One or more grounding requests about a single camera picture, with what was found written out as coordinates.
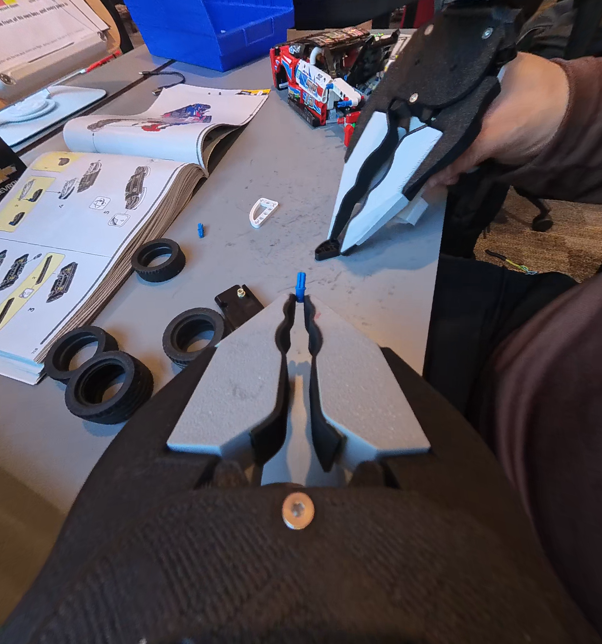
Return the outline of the grey desk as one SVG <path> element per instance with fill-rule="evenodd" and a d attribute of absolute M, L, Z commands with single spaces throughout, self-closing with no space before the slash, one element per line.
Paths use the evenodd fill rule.
<path fill-rule="evenodd" d="M 236 284 L 268 305 L 293 290 L 299 271 L 310 295 L 422 373 L 442 213 L 430 209 L 415 227 L 390 222 L 350 256 L 316 262 L 342 174 L 342 136 L 340 127 L 309 127 L 272 92 L 165 233 L 186 255 L 183 272 L 163 284 L 131 276 L 95 319 L 151 370 L 154 394 L 180 372 L 162 348 L 171 319 L 216 309 L 215 296 Z M 249 212 L 261 197 L 280 205 L 254 229 Z M 121 428 L 76 418 L 64 390 L 48 378 L 29 385 L 0 375 L 0 625 Z"/>

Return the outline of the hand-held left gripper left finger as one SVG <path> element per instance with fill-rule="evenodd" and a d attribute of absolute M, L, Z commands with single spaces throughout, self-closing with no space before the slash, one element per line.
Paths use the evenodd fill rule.
<path fill-rule="evenodd" d="M 243 467 L 276 455 L 286 439 L 296 303 L 293 294 L 278 297 L 216 346 L 167 440 L 171 450 Z"/>

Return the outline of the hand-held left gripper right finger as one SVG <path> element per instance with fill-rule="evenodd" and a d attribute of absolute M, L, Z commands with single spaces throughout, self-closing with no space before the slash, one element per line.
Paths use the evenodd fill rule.
<path fill-rule="evenodd" d="M 311 434 L 321 469 L 430 451 L 381 348 L 313 296 L 304 298 L 312 357 Z"/>

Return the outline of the person's right forearm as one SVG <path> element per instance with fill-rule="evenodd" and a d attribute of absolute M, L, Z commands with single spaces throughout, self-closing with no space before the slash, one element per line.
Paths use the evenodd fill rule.
<path fill-rule="evenodd" d="M 529 161 L 498 163 L 499 175 L 544 198 L 602 204 L 602 57 L 550 61 L 569 80 L 562 124 Z"/>

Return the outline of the red white toy car model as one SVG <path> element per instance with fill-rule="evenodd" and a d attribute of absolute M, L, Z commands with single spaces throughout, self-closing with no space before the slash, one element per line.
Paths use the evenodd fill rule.
<path fill-rule="evenodd" d="M 312 127 L 340 125 L 349 145 L 362 108 L 410 34 L 359 27 L 323 30 L 270 50 L 273 83 Z"/>

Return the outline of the person's black pants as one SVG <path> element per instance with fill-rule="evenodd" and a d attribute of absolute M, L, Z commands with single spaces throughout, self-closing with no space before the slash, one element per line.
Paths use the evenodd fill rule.
<path fill-rule="evenodd" d="M 578 282 L 560 272 L 527 275 L 441 254 L 434 286 L 423 377 L 472 418 L 493 351 Z"/>

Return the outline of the black toy tyre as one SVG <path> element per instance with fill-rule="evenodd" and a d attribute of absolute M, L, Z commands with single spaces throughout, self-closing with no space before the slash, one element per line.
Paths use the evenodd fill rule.
<path fill-rule="evenodd" d="M 65 406 L 71 414 L 96 424 L 129 420 L 151 398 L 151 371 L 130 354 L 116 350 L 93 356 L 69 379 Z"/>
<path fill-rule="evenodd" d="M 181 247 L 172 239 L 160 238 L 143 244 L 131 258 L 131 267 L 147 283 L 175 278 L 186 263 Z"/>
<path fill-rule="evenodd" d="M 99 326 L 80 326 L 59 337 L 51 346 L 44 361 L 44 373 L 56 382 L 68 384 L 78 372 L 71 368 L 73 357 L 85 346 L 94 344 L 92 358 L 119 349 L 117 340 Z"/>
<path fill-rule="evenodd" d="M 166 356 L 178 366 L 187 366 L 202 353 L 220 342 L 226 333 L 225 318 L 209 308 L 185 310 L 165 328 L 162 346 Z"/>

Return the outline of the printed instruction sheet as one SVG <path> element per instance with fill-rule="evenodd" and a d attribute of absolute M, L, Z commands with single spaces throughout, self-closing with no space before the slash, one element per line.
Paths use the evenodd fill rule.
<path fill-rule="evenodd" d="M 0 73 L 109 28 L 85 1 L 0 1 Z"/>

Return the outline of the blue plastic bin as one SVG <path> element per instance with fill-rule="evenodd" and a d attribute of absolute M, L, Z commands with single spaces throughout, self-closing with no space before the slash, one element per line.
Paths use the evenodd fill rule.
<path fill-rule="evenodd" d="M 295 24 L 292 1 L 126 1 L 149 52 L 229 71 L 269 54 Z"/>

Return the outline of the person's right hand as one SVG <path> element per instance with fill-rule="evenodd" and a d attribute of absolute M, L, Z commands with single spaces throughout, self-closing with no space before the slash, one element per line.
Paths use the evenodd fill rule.
<path fill-rule="evenodd" d="M 518 53 L 504 66 L 501 89 L 487 109 L 481 131 L 452 164 L 426 182 L 427 189 L 455 184 L 487 160 L 521 165 L 546 146 L 569 104 L 569 80 L 557 63 Z"/>

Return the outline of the white stand base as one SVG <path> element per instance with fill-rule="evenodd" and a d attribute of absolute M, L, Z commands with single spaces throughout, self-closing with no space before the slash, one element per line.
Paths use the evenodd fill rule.
<path fill-rule="evenodd" d="M 0 110 L 0 137 L 14 147 L 95 102 L 106 91 L 54 85 Z"/>

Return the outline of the open instruction booklet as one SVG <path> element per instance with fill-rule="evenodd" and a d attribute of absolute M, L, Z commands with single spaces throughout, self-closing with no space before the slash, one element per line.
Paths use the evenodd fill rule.
<path fill-rule="evenodd" d="M 175 85 L 143 113 L 65 125 L 67 150 L 37 157 L 0 203 L 0 375 L 39 382 L 51 345 L 98 315 L 269 93 Z"/>

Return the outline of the black brick plate assembly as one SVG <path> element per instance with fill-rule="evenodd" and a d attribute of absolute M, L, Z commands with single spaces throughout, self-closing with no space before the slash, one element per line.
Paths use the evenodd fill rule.
<path fill-rule="evenodd" d="M 226 335 L 264 309 L 264 305 L 245 284 L 231 286 L 217 294 L 215 302 L 225 320 Z"/>

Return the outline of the white curved frame brick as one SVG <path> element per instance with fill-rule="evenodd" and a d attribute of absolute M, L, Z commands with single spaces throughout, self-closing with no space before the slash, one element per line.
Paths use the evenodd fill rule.
<path fill-rule="evenodd" d="M 249 222 L 254 229 L 259 229 L 264 222 L 279 208 L 276 200 L 261 197 L 257 199 L 249 212 Z"/>

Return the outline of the black office chair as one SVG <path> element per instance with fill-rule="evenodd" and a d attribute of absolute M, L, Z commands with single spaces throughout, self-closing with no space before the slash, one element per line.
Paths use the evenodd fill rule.
<path fill-rule="evenodd" d="M 514 187 L 514 191 L 538 210 L 538 214 L 531 222 L 531 229 L 536 232 L 547 232 L 553 226 L 553 220 L 550 216 L 551 209 L 547 202 L 527 190 Z"/>

